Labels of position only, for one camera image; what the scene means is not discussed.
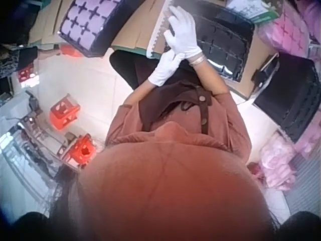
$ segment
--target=white glove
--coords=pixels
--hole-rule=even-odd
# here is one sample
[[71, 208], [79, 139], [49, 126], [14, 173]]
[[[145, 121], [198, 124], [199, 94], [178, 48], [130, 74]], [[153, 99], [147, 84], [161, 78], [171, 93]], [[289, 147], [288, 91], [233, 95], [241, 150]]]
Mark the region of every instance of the white glove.
[[178, 69], [183, 59], [184, 54], [175, 55], [175, 52], [172, 49], [163, 53], [158, 66], [150, 75], [148, 80], [156, 86], [163, 86]]
[[185, 58], [192, 58], [202, 52], [197, 45], [195, 21], [191, 14], [181, 7], [170, 7], [174, 14], [169, 17], [169, 22], [175, 32], [172, 35], [170, 30], [164, 32], [164, 37], [168, 45], [176, 54], [184, 53]]

